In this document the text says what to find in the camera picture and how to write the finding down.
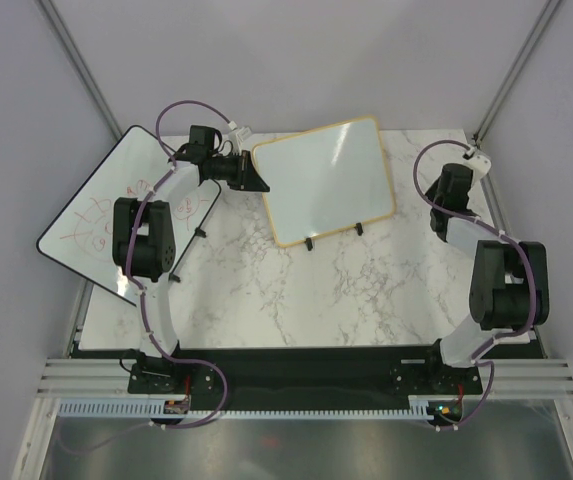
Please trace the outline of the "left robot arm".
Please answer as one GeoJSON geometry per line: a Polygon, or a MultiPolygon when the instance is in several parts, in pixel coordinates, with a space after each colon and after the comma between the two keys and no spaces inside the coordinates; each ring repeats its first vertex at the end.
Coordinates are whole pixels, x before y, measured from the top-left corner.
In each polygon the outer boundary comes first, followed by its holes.
{"type": "Polygon", "coordinates": [[[143,198],[120,197],[113,206],[112,258],[133,286],[143,327],[140,350],[169,359],[180,348],[172,324],[169,286],[177,253],[172,211],[204,182],[224,181],[232,190],[268,193],[251,154],[232,144],[220,152],[222,133],[190,127],[188,141],[176,151],[166,145],[167,171],[143,198]]]}

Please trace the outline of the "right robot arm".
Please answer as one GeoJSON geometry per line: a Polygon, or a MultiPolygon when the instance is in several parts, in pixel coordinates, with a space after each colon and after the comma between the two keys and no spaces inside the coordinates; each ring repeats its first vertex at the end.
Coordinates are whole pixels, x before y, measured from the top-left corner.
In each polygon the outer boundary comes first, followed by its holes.
{"type": "Polygon", "coordinates": [[[474,170],[449,163],[425,192],[431,202],[430,227],[444,243],[473,259],[469,314],[436,342],[440,360],[423,370],[425,386],[446,394],[457,386],[457,368],[467,368],[512,335],[529,341],[528,331],[550,312],[548,262],[540,242],[502,240],[481,226],[468,208],[474,170]]]}

